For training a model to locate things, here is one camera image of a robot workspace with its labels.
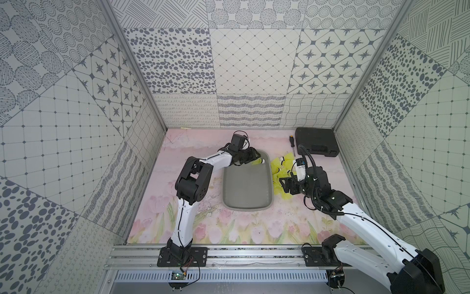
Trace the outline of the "grey plastic storage box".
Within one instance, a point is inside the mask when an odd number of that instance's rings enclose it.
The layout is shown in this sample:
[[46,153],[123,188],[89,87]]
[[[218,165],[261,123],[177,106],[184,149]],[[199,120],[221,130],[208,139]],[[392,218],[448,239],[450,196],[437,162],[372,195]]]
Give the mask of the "grey plastic storage box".
[[261,211],[274,200],[269,155],[260,150],[261,157],[239,167],[223,170],[222,202],[235,211]]

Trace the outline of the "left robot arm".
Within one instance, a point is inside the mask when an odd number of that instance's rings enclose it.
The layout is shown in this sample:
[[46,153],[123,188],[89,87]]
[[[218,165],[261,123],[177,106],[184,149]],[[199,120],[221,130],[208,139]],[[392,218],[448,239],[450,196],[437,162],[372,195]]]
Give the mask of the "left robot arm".
[[249,147],[231,151],[228,147],[221,148],[217,153],[206,158],[189,157],[186,160],[175,184],[178,198],[178,212],[175,230],[167,242],[168,250],[176,257],[190,251],[193,240],[193,223],[199,202],[209,190],[212,173],[231,165],[263,164],[261,154]]

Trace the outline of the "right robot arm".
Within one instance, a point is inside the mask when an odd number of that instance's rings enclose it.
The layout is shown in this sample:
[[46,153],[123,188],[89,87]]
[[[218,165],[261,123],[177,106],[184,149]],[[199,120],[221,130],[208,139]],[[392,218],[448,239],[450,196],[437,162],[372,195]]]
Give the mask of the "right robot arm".
[[352,266],[382,284],[393,294],[443,294],[445,290],[440,260],[428,249],[419,250],[401,240],[367,215],[341,191],[331,188],[322,167],[294,165],[296,171],[279,178],[284,192],[302,194],[314,209],[352,230],[375,253],[372,254],[333,234],[321,244],[320,257],[335,266],[328,285],[342,286],[343,265]]

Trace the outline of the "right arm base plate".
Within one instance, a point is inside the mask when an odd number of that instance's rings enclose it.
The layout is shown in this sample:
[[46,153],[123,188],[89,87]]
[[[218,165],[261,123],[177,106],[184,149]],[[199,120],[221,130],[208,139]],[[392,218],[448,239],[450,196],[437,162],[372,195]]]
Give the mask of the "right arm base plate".
[[341,262],[331,249],[310,246],[307,243],[301,247],[306,267],[340,267]]

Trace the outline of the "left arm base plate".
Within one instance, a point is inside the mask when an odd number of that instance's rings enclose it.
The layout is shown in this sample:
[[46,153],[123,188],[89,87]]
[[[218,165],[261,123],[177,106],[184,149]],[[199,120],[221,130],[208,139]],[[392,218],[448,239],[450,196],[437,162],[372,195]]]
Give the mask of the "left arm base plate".
[[177,247],[170,249],[163,247],[160,250],[157,262],[158,267],[205,267],[208,257],[207,247],[191,247],[188,250]]

